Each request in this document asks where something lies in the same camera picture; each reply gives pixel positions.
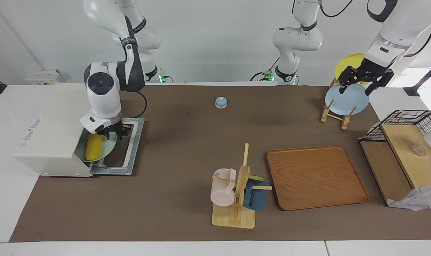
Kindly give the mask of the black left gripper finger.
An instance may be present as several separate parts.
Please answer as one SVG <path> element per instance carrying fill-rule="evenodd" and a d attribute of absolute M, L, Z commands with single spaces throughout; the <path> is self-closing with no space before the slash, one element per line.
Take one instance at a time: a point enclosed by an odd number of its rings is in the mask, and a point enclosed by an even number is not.
<path fill-rule="evenodd" d="M 348 86 L 358 82 L 358 70 L 349 65 L 339 76 L 339 93 L 344 94 Z"/>
<path fill-rule="evenodd" d="M 379 80 L 375 78 L 372 81 L 372 83 L 367 87 L 367 89 L 365 89 L 365 95 L 369 96 L 374 90 L 380 87 L 387 86 L 387 84 L 391 81 L 393 76 L 394 76 L 394 72 L 392 69 L 386 70 Z"/>

